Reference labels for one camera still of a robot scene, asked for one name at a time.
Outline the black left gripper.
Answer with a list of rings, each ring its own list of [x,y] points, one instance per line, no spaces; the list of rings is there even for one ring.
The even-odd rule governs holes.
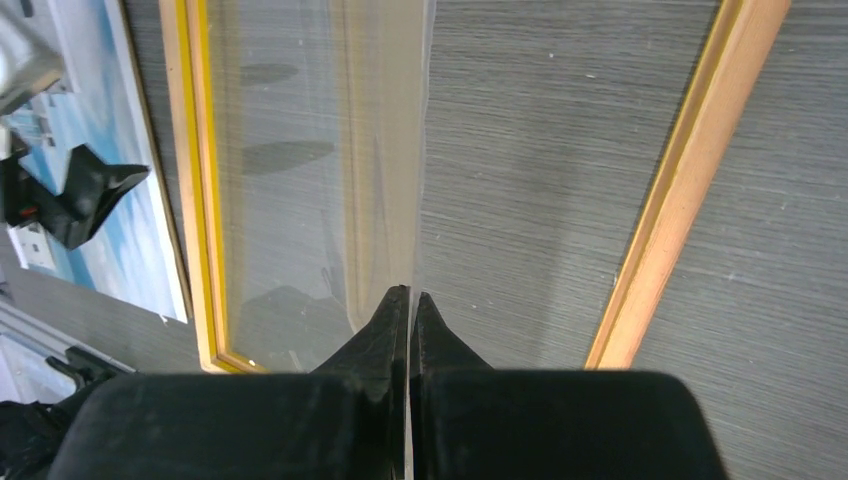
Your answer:
[[[11,227],[41,223],[63,247],[91,240],[117,203],[147,178],[150,168],[108,164],[87,145],[70,152],[63,191],[54,195],[22,165],[26,150],[1,161],[1,210]]]

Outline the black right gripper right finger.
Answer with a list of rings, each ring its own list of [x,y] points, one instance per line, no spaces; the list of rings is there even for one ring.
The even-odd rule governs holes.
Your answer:
[[[497,369],[422,294],[411,338],[418,479],[724,479],[694,395],[642,370]]]

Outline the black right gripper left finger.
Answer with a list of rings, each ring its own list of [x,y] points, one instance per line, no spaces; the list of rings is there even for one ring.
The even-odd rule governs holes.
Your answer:
[[[96,388],[52,479],[388,479],[402,462],[410,292],[309,373],[126,375]]]

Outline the building and sky photo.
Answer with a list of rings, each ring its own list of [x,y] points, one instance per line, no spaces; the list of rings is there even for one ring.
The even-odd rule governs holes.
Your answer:
[[[1,224],[24,269],[187,319],[119,2],[2,3]]]

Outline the clear plastic frame sheet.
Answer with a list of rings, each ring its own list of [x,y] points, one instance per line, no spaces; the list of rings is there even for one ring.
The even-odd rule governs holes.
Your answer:
[[[214,360],[308,371],[416,281],[432,1],[209,1]]]

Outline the yellow wooden picture frame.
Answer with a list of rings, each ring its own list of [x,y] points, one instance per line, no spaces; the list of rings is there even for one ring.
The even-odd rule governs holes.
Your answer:
[[[218,133],[236,125],[215,110],[233,82],[212,79],[210,27],[222,1],[163,1],[165,46],[192,314],[201,367],[246,373],[232,347],[226,287]],[[747,100],[789,11],[786,1],[724,1],[659,161],[585,365],[632,365]],[[333,58],[341,105],[345,306],[354,330],[376,288],[414,272],[423,187],[424,110],[435,5],[334,1]]]

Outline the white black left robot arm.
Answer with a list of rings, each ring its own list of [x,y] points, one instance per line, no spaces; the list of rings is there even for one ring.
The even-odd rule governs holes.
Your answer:
[[[63,191],[53,193],[20,160],[29,153],[18,140],[1,161],[1,213],[9,227],[39,225],[68,250],[90,241],[126,193],[149,175],[136,164],[108,164],[87,145],[74,147]],[[96,388],[128,371],[81,349],[64,362],[45,363],[74,382],[75,390],[54,403],[1,403],[1,477],[44,479],[65,435]]]

